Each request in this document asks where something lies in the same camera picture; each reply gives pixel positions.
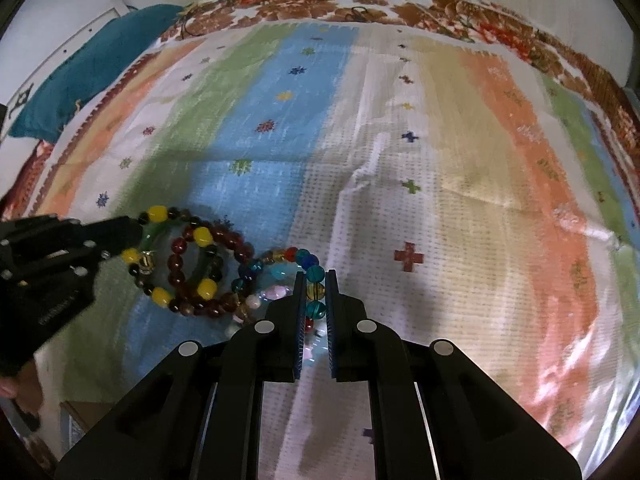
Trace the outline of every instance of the human hand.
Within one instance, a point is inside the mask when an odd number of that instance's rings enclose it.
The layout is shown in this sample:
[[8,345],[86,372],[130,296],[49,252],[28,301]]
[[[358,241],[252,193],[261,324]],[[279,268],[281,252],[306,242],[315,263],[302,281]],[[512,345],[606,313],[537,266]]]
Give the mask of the human hand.
[[38,414],[44,398],[33,359],[15,377],[0,377],[0,397],[14,399],[25,413]]

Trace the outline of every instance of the blanket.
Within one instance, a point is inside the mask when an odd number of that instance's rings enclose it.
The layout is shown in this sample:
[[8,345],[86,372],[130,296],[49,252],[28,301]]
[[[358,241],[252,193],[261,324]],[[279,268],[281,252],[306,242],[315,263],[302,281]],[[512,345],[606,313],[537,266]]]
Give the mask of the blanket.
[[[175,205],[226,216],[257,253],[309,248],[369,317],[454,341],[585,475],[636,412],[638,121],[603,69],[521,17],[199,4],[85,117],[25,189],[29,214]],[[160,309],[112,260],[63,334],[65,394],[115,400],[228,323]],[[322,345],[308,357],[265,389],[260,478],[373,478],[366,386],[333,383]]]

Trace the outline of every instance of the green stripe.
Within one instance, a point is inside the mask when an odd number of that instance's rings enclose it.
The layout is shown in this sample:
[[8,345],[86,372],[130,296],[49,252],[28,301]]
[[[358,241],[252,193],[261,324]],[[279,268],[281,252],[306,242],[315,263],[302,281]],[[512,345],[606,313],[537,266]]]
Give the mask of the green stripe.
[[579,153],[578,160],[591,194],[598,204],[605,226],[620,236],[623,246],[611,251],[610,257],[616,271],[623,316],[623,338],[629,354],[637,363],[638,326],[640,304],[638,302],[638,274],[634,252],[630,246],[625,218],[618,197],[613,189],[606,168],[591,143],[591,129],[585,122],[580,105],[573,96],[548,76],[542,76],[554,115],[561,121],[571,144]]
[[[201,75],[156,132],[156,145],[149,152],[152,155],[130,177],[115,216],[136,217],[151,205],[184,201],[191,183],[190,161],[215,139],[224,117],[293,28],[258,28]],[[98,402],[123,396],[124,330],[139,294],[119,258],[102,264],[95,283],[94,306],[71,323],[59,339],[59,344],[66,345],[64,352],[69,358],[63,382],[65,398]]]
[[137,216],[155,204],[183,202],[190,191],[192,162],[215,140],[225,116],[293,30],[293,25],[263,26],[202,74],[155,134],[155,151],[130,178],[117,214]]

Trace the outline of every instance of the teal pillow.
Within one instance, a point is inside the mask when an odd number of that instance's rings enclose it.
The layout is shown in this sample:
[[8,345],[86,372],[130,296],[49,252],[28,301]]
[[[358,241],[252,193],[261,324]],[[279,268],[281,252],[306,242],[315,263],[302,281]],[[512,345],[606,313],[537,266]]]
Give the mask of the teal pillow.
[[24,105],[9,129],[12,137],[54,144],[83,105],[102,92],[177,19],[182,7],[156,5],[107,23],[55,69]]

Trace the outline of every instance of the red cross pattern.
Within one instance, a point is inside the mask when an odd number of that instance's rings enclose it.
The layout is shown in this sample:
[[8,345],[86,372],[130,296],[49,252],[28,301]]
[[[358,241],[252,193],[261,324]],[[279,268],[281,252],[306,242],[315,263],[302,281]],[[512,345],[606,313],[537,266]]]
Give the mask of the red cross pattern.
[[414,264],[424,263],[424,254],[415,252],[415,244],[405,242],[404,251],[394,251],[394,260],[404,263],[404,272],[414,272]]

